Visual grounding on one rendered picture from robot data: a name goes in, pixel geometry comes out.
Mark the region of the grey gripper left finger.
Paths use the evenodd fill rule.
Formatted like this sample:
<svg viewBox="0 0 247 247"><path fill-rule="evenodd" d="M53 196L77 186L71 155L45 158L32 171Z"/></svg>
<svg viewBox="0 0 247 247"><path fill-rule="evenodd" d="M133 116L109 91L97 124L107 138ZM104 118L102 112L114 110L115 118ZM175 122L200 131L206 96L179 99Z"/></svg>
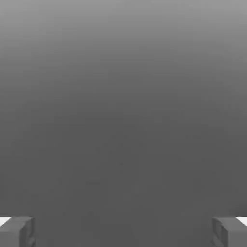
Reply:
<svg viewBox="0 0 247 247"><path fill-rule="evenodd" d="M0 217L0 247L36 247L35 218Z"/></svg>

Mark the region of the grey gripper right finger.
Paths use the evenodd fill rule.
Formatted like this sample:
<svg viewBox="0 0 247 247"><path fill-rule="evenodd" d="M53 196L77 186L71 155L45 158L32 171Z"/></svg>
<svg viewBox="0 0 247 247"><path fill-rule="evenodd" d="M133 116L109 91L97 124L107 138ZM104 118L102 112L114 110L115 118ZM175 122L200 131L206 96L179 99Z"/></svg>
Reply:
<svg viewBox="0 0 247 247"><path fill-rule="evenodd" d="M212 247L247 247L247 217L214 217Z"/></svg>

